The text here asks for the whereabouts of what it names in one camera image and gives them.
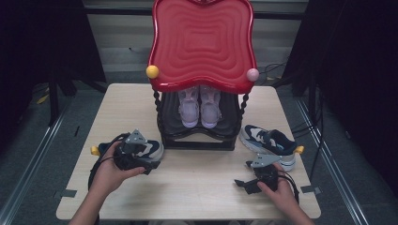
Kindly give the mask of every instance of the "red tray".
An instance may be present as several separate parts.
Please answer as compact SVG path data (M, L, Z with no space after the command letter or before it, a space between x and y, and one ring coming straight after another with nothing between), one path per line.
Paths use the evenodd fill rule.
M253 8L247 0L157 0L148 65L160 73L153 88L175 92L199 84L245 94L257 68L252 47Z

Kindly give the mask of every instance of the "pair of sneakers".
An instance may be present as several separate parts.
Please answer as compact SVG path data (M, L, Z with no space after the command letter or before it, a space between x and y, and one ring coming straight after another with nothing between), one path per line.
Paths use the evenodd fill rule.
M201 122L205 128L214 128L217 126L222 114L219 108L221 92L208 85L194 86L178 92L179 108L182 124L186 128L193 128L199 120L199 103Z

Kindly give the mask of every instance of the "hand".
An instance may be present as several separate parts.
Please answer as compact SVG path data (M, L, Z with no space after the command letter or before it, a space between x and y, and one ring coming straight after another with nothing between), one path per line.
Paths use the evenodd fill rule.
M114 142L106 154L102 158L102 162L94 176L90 191L93 189L97 193L109 195L114 190L118 189L124 180L139 175L145 171L144 167L134 168L132 170L121 171L116 165L112 157L114 156L115 148L120 142Z
M283 171L283 168L279 163L273 164L278 171ZM275 203L275 206L283 211L286 212L292 205L298 205L296 202L295 196L293 194L292 188L287 180L283 178L278 179L278 189L274 192L271 190L266 184L263 182L258 182L257 186L269 196L269 198Z
M273 165L278 171L283 171L283 168L279 163L274 163ZM299 207L292 188L287 180L280 177L278 179L278 189L276 191L272 191L263 182L258 182L257 186L269 196L275 206L287 215L293 224L314 224L308 215Z

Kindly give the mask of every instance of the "light wood tabletop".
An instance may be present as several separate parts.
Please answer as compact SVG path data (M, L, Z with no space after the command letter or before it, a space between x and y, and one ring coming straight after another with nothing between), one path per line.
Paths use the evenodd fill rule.
M251 124L278 129L293 140L274 88L255 86L249 97L243 126ZM98 159L90 154L90 147L108 143L117 135L136 128L146 139L160 141L156 116L155 99L149 84L115 83L109 86L67 186L77 193L74 198L62 198L56 211L58 218L71 219L87 193L88 176ZM185 141L189 139L214 142L204 134L194 134ZM245 166L245 161L253 160L255 156L239 138L234 151L166 149L158 169L150 175L142 174L126 180L107 198L100 210L100 218L283 218L265 194L248 195L234 182L234 179L250 181L255 178L253 170ZM299 189L309 186L310 181L300 155L295 157L296 166L289 174ZM314 194L299 191L302 209L310 218L318 218L321 212Z

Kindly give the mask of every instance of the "person's right hand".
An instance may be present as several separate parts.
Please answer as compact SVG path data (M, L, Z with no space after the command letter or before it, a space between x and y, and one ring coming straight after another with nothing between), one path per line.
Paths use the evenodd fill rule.
M284 175L283 168L279 163L274 163L273 165L278 171L280 171L280 175ZM293 224L314 224L308 215L299 207L292 188L287 180L280 177L278 179L278 189L276 191L272 191L263 182L258 182L257 186L269 196L275 206L281 210L293 222Z
M273 165L278 171L283 171L283 168L279 163L274 163ZM282 212L288 211L292 206L299 206L290 184L287 180L281 177L278 179L278 189L275 192L263 182L258 182L257 186L269 196L269 198L275 203L275 206Z

